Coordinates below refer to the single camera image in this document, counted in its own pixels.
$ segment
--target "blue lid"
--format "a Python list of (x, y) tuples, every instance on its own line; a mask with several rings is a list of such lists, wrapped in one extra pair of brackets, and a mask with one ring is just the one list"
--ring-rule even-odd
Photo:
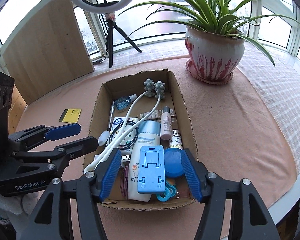
[(146, 120), (139, 125), (138, 133), (152, 133), (160, 136), (160, 123)]
[(181, 152), (179, 148), (164, 150), (164, 170), (167, 178), (177, 178), (184, 174), (181, 165)]

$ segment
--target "light blue bottle cap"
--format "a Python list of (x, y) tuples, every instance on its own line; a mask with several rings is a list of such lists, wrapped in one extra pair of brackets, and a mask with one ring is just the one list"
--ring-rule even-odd
[(160, 123), (146, 120), (139, 125), (138, 133), (152, 133), (160, 136)]

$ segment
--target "flower pot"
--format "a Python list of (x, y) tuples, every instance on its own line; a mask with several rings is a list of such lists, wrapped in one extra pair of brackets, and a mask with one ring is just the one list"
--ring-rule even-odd
[(185, 43), (197, 75), (207, 81), (222, 82), (229, 78), (244, 53), (244, 39), (188, 26)]

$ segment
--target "yellow card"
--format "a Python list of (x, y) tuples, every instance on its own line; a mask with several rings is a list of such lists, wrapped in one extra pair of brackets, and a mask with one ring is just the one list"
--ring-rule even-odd
[(78, 122), (80, 113), (81, 109), (65, 109), (59, 119), (59, 122)]

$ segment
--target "blue round container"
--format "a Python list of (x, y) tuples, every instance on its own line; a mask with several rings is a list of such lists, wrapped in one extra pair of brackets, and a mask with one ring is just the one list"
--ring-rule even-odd
[(164, 170), (167, 178), (177, 178), (184, 174), (181, 165), (181, 152), (179, 148), (164, 150)]

